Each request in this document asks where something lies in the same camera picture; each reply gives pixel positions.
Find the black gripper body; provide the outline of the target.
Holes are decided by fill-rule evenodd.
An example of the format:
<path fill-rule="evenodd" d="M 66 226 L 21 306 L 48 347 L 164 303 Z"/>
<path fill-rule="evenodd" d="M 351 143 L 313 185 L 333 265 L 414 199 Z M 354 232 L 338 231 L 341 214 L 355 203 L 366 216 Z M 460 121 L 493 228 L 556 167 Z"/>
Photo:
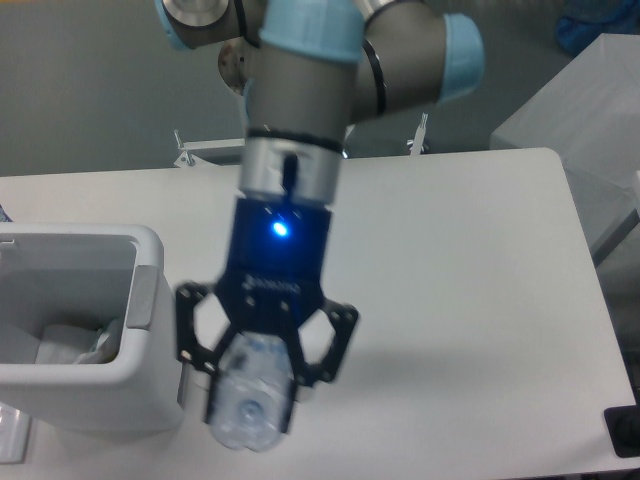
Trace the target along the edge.
<path fill-rule="evenodd" d="M 331 212 L 240 198 L 214 293 L 238 333 L 284 337 L 320 309 Z"/>

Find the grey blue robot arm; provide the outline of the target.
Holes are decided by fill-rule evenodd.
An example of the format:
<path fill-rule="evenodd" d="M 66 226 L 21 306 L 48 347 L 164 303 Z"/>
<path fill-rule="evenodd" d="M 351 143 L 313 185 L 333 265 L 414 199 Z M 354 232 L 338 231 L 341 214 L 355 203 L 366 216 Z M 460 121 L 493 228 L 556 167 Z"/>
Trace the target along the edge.
<path fill-rule="evenodd" d="M 423 1 L 160 1 L 170 42 L 238 42 L 245 143 L 226 266 L 176 291 L 177 356 L 209 376 L 205 422 L 231 449 L 288 431 L 303 388 L 332 382 L 359 318 L 321 275 L 349 126 L 469 94 L 480 31 Z"/>

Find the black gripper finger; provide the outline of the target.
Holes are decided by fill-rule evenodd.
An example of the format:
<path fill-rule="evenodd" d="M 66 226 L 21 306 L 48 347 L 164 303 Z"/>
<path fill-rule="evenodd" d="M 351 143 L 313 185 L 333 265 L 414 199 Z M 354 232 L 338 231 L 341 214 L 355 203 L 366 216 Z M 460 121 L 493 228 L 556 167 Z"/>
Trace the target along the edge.
<path fill-rule="evenodd" d="M 309 363 L 302 345 L 300 329 L 317 312 L 322 312 L 332 329 L 323 355 Z M 307 305 L 299 299 L 280 302 L 279 338 L 284 342 L 291 375 L 286 390 L 284 413 L 279 430 L 288 434 L 301 388 L 313 389 L 318 382 L 333 383 L 342 368 L 352 336 L 359 321 L 358 310 L 349 303 L 341 303 L 327 297 L 317 304 Z"/>
<path fill-rule="evenodd" d="M 200 343 L 196 334 L 196 307 L 209 295 L 217 296 L 216 283 L 185 282 L 175 291 L 176 358 L 191 365 L 196 371 L 209 376 L 208 396 L 203 421 L 211 424 L 215 413 L 215 400 L 221 384 L 221 361 L 229 350 L 239 330 L 228 322 L 217 344 L 207 348 Z"/>

